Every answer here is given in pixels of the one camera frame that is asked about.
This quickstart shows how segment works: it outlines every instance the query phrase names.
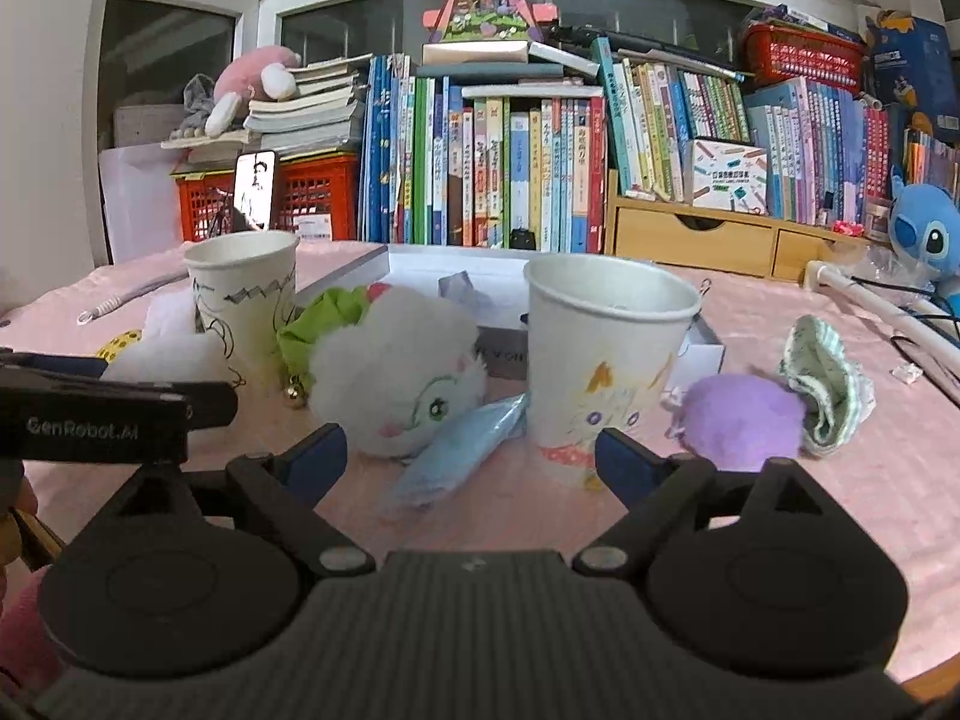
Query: phone screen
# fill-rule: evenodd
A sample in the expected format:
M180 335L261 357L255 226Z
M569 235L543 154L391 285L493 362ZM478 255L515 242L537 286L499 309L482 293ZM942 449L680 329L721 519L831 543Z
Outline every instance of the phone screen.
M244 215L249 225L266 230L270 227L274 205L274 179L277 153L258 151L237 157L233 183L233 210Z

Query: light blue plastic bag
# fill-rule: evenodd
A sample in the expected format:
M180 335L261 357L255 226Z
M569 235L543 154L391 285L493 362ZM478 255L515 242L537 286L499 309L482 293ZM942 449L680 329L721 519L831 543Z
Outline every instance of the light blue plastic bag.
M427 506L457 490L501 443L523 435L529 399L487 403L443 426L387 493L387 508Z

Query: paper cup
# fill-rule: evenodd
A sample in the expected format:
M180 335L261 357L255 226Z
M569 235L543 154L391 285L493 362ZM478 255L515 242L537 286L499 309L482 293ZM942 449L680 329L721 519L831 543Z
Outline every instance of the paper cup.
M203 328L223 342L237 384L280 384L277 330L293 319L298 242L280 230L232 233L184 255Z
M700 293L656 266L591 254L538 257L523 275L530 286L528 435L551 475L602 488L597 434L632 432L658 403Z

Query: bookshelf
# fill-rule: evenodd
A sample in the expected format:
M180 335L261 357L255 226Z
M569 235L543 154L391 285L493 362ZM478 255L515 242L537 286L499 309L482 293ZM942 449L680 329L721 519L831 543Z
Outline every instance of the bookshelf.
M778 218L630 199L617 192L616 170L607 186L604 252L617 257L799 283L811 260L866 245Z

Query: orange basket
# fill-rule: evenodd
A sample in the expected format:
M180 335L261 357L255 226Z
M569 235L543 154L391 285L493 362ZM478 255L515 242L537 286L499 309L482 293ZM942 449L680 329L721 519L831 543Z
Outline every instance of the orange basket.
M294 231L297 217L328 214L333 240L355 239L358 167L356 154L281 162L277 194L282 203L277 228ZM233 170L179 176L176 186L185 241L209 238L219 213L223 213L224 229L230 229Z
M747 30L744 53L757 87L806 76L857 94L866 47L805 29L757 23Z

